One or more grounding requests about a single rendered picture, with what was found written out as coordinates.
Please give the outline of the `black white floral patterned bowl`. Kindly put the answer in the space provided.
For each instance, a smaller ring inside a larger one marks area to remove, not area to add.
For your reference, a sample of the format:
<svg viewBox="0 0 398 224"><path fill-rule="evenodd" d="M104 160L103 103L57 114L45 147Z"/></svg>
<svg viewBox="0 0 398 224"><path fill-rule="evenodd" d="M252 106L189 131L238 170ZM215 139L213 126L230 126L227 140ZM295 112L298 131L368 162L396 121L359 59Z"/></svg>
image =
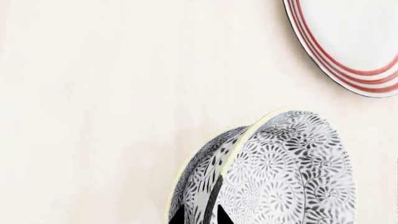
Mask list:
<svg viewBox="0 0 398 224"><path fill-rule="evenodd" d="M216 199L233 224L357 224L349 155L316 113L287 111L244 141Z"/></svg>
<svg viewBox="0 0 398 224"><path fill-rule="evenodd" d="M210 224L223 184L221 170L247 126L219 134L199 149L178 173L167 205L167 224L178 208L185 208L185 224Z"/></svg>

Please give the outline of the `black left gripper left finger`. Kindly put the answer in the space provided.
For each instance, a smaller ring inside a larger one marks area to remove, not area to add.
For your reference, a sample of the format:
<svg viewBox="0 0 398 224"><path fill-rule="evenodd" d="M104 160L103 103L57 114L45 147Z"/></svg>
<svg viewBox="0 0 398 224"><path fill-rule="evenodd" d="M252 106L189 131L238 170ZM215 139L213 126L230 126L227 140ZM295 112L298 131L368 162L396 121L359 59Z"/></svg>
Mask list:
<svg viewBox="0 0 398 224"><path fill-rule="evenodd" d="M185 208L181 205L169 220L169 224L185 224Z"/></svg>

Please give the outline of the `white plate with red rings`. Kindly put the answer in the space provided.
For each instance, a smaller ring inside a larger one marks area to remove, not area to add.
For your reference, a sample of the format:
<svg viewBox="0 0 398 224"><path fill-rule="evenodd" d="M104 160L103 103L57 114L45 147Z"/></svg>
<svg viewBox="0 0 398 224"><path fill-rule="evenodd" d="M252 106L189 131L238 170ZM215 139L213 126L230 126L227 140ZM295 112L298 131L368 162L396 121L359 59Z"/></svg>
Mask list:
<svg viewBox="0 0 398 224"><path fill-rule="evenodd" d="M398 0L282 0L303 49L358 95L398 95Z"/></svg>

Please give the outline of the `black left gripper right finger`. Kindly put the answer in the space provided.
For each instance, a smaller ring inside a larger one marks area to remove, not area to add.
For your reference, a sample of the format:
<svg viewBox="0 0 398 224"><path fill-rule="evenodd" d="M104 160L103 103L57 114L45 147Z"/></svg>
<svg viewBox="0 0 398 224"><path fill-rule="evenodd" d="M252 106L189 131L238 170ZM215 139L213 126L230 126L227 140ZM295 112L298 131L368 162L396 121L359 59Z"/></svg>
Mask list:
<svg viewBox="0 0 398 224"><path fill-rule="evenodd" d="M218 224L233 224L233 221L221 205L218 205L217 208L217 222Z"/></svg>

